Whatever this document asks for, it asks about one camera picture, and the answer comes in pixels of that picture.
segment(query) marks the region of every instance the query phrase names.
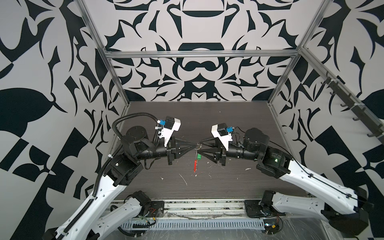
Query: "debris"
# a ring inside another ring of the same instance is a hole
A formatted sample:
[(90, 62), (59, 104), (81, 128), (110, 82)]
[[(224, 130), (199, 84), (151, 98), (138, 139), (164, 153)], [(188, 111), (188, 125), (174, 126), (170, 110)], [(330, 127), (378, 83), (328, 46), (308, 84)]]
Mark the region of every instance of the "debris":
[(185, 179), (183, 178), (183, 176), (181, 176), (181, 174), (179, 174), (180, 177), (184, 180), (185, 184), (188, 186), (187, 182), (185, 181)]

